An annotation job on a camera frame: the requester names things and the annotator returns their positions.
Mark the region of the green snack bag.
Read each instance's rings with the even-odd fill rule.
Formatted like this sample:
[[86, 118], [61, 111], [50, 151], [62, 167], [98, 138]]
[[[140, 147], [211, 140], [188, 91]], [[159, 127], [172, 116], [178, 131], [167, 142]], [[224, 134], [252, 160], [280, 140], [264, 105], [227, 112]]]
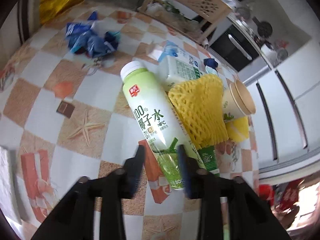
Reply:
[[202, 162], [206, 170], [212, 173], [214, 176], [220, 176], [220, 170], [218, 168], [216, 155], [215, 155], [215, 146], [207, 146], [197, 150], [198, 154], [201, 157]]

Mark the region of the yellow scouring sponge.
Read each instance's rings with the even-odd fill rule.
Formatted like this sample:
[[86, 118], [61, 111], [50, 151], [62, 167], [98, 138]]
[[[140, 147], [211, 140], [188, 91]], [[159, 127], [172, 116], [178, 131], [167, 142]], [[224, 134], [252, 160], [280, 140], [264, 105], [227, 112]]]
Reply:
[[249, 123], [246, 116], [227, 122], [226, 128], [231, 141], [242, 142], [249, 138]]

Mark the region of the yellow foam fruit net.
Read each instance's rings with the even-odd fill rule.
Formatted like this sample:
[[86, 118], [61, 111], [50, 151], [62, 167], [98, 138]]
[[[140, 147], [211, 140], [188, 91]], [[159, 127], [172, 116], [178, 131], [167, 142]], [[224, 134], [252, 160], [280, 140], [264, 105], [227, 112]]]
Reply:
[[223, 83], [213, 74], [174, 85], [168, 93], [196, 149], [229, 139], [222, 113]]

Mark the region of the coconut water bottle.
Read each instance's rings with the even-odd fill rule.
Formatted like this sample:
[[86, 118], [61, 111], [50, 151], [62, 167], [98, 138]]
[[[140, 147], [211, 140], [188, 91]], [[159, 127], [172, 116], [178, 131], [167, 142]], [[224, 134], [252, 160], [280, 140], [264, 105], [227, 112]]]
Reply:
[[178, 167], [178, 146], [187, 156], [203, 162], [178, 117], [169, 97], [155, 75], [139, 61], [127, 63], [120, 71], [123, 93], [147, 143], [169, 185], [184, 188]]

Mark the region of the paper cup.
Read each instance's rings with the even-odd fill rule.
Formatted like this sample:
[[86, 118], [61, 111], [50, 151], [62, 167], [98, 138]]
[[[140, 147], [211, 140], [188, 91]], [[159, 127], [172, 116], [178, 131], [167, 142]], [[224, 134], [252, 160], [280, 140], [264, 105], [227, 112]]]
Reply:
[[222, 113], [224, 122], [230, 122], [256, 113], [251, 94], [241, 81], [236, 80], [224, 91]]

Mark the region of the dark blue teal pouch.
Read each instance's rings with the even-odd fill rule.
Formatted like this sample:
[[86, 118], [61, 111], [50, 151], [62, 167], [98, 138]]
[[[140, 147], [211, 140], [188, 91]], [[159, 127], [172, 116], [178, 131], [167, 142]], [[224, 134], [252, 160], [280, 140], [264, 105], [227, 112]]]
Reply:
[[217, 72], [217, 67], [218, 67], [218, 62], [215, 61], [215, 59], [212, 58], [207, 58], [203, 60], [204, 68], [207, 74], [213, 74], [218, 76]]

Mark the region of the blue white carton box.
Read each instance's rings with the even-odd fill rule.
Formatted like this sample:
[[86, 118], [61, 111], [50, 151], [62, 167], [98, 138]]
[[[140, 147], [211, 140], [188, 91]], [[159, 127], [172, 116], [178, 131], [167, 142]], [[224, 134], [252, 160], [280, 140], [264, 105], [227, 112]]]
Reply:
[[171, 41], [164, 41], [162, 43], [152, 42], [150, 45], [147, 45], [146, 55], [158, 63], [164, 62], [169, 57], [177, 59], [197, 68], [201, 75], [205, 73], [203, 62], [199, 56], [194, 56]]

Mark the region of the blue plastic wrapper bag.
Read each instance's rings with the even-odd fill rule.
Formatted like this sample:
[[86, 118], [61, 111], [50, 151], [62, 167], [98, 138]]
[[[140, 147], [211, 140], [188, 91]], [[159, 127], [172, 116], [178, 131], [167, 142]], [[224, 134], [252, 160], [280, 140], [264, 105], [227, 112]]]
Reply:
[[85, 22], [68, 22], [65, 39], [73, 54], [86, 54], [89, 58], [105, 57], [117, 51], [120, 32], [105, 28], [98, 20], [98, 13], [92, 12]]

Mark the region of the white green milk carton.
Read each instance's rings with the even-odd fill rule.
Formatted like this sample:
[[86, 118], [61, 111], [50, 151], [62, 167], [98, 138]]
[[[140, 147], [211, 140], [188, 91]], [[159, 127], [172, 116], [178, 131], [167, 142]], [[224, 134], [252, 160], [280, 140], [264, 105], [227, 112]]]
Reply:
[[189, 55], [186, 57], [165, 56], [158, 65], [156, 77], [168, 92], [183, 81], [196, 80], [204, 75], [200, 70], [201, 62]]

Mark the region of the small brown sachet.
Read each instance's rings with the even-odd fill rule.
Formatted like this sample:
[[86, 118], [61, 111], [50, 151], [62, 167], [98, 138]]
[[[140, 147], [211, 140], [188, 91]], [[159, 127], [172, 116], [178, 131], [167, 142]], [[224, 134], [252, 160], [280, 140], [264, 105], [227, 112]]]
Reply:
[[75, 106], [73, 104], [62, 100], [56, 110], [56, 113], [59, 113], [65, 116], [66, 118], [70, 119], [74, 112], [74, 109], [75, 109]]

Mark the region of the floral checkered tablecloth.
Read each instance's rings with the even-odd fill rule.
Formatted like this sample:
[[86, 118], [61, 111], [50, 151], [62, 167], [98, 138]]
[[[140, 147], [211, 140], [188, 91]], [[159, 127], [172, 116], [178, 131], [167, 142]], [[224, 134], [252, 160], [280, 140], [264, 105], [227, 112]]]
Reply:
[[[107, 30], [120, 32], [119, 49], [97, 64], [72, 54], [65, 39], [68, 22], [92, 12]], [[131, 158], [144, 136], [122, 91], [120, 70], [138, 60], [150, 71], [157, 62], [146, 56], [152, 42], [171, 41], [201, 60], [217, 59], [164, 24], [124, 8], [84, 2], [42, 26], [8, 61], [1, 93], [1, 146], [12, 157], [18, 214], [11, 222], [22, 239], [31, 239], [46, 211], [36, 207], [44, 193], [57, 202], [82, 176], [100, 178]], [[70, 119], [56, 113], [61, 101], [75, 106]]]

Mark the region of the white refrigerator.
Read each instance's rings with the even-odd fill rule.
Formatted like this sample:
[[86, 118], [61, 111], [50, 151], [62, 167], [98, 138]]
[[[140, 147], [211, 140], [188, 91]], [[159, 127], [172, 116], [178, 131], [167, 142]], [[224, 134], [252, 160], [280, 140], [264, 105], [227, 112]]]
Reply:
[[319, 171], [319, 40], [311, 39], [275, 67], [260, 55], [240, 77], [256, 107], [260, 180]]

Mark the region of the black built-in oven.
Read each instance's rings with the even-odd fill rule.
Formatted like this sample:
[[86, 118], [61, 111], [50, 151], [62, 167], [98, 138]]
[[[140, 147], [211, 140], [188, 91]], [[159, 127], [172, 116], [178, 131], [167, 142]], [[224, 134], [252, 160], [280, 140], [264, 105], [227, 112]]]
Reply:
[[251, 42], [228, 18], [213, 31], [209, 47], [238, 72], [259, 57]]

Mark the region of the hanging black egg pan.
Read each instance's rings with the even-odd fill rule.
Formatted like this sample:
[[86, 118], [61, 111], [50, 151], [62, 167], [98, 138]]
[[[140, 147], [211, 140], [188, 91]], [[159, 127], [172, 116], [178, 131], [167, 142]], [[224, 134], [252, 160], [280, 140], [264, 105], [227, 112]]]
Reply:
[[272, 25], [266, 21], [260, 22], [256, 17], [253, 17], [252, 20], [257, 26], [259, 36], [262, 38], [270, 38], [273, 33]]

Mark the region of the beige plastic shelf rack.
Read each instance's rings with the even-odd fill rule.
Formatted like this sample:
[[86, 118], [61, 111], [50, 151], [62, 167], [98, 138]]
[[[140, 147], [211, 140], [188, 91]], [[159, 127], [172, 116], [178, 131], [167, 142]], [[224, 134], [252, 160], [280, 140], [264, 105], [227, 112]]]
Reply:
[[[151, 16], [146, 12], [148, 4], [150, 4], [152, 0], [144, 0], [142, 6], [138, 8], [138, 11], [141, 14]], [[178, 3], [186, 6], [188, 9], [194, 11], [199, 16], [203, 18], [200, 26], [203, 26], [205, 23], [209, 22], [210, 26], [206, 29], [204, 33], [200, 35], [198, 38], [193, 38], [186, 33], [178, 30], [171, 23], [167, 23], [167, 26], [171, 27], [175, 31], [181, 33], [182, 35], [190, 38], [194, 42], [201, 44], [207, 36], [213, 32], [213, 30], [217, 27], [217, 25], [224, 20], [231, 12], [232, 9], [226, 3], [223, 3], [221, 0], [175, 0]]]

